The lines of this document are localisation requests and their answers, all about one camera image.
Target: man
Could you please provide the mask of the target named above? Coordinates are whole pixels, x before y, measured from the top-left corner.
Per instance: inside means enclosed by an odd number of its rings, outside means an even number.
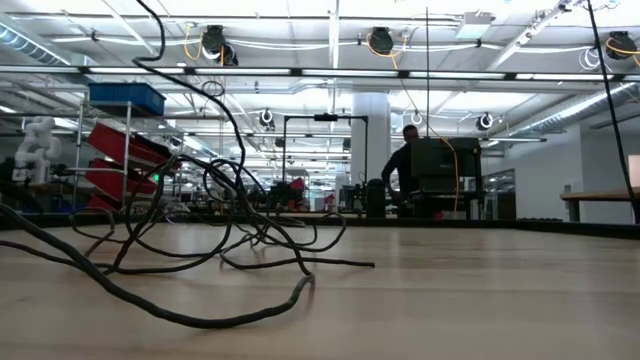
[[[407,125],[402,129],[404,144],[398,151],[394,152],[391,159],[382,170],[382,181],[384,181],[391,198],[396,202],[402,202],[411,192],[420,190],[420,182],[411,175],[411,144],[420,140],[418,128],[414,125]],[[391,173],[398,169],[398,179],[400,180],[400,192],[391,187]]]

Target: wooden tabletop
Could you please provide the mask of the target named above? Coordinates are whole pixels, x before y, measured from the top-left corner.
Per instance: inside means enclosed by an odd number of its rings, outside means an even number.
[[[86,230],[103,234],[106,227]],[[321,243],[337,228],[320,230]],[[90,240],[50,232],[84,251]],[[292,229],[296,239],[311,232]],[[206,251],[220,228],[158,225],[145,237],[166,250]],[[234,229],[233,237],[242,234]],[[123,238],[122,229],[118,238]],[[20,231],[0,239],[47,249]],[[108,244],[95,260],[110,260]],[[252,263],[291,257],[239,248]],[[317,255],[375,261],[375,269],[314,265],[284,315],[229,330],[154,318],[75,269],[0,248],[3,360],[210,359],[638,359],[640,242],[511,230],[350,228]],[[128,267],[178,261],[132,247]],[[238,271],[218,259],[178,274],[112,278],[159,306],[221,318],[274,306],[301,277],[295,265]]]
[[[640,187],[633,188],[636,198],[640,199]],[[580,192],[561,194],[560,198],[564,201],[625,201],[629,200],[629,192],[624,190],[612,190],[601,192]]]

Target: computer monitor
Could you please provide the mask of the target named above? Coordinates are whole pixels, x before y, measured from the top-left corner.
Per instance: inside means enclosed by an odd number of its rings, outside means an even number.
[[[477,177],[480,174],[480,141],[477,138],[451,138],[447,142],[456,151],[458,177]],[[422,190],[456,188],[454,153],[439,138],[424,138],[411,145],[411,172],[413,177],[420,179]]]

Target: dark shirt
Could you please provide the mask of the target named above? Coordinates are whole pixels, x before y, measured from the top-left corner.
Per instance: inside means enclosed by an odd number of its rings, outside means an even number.
[[[405,144],[391,155],[391,159],[382,170],[382,180],[385,184],[390,183],[393,170],[398,169],[398,180],[400,182],[400,192],[409,194],[420,190],[420,181],[411,176],[411,144]]]

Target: blue bin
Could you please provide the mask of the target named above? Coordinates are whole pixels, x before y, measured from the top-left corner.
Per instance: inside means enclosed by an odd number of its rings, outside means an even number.
[[[162,94],[145,83],[89,84],[89,104],[115,116],[126,116],[129,102],[132,116],[162,116],[164,101]]]

